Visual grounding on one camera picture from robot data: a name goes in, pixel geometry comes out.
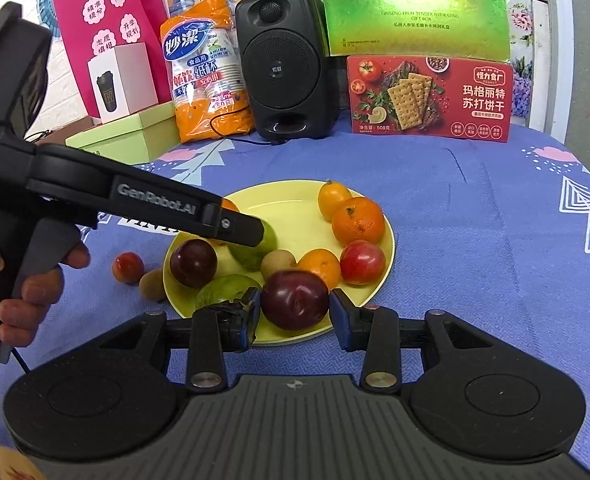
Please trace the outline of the person's left hand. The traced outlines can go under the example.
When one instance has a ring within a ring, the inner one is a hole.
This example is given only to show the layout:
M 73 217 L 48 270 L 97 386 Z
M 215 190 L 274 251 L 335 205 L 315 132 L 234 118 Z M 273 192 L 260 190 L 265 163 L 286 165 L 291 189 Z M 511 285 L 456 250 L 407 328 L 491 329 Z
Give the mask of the person's left hand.
M 0 256 L 0 271 L 3 268 L 4 260 Z M 18 298 L 0 302 L 0 341 L 10 347 L 29 346 L 50 307 L 61 299 L 63 289 L 60 264 L 49 272 L 28 276 Z

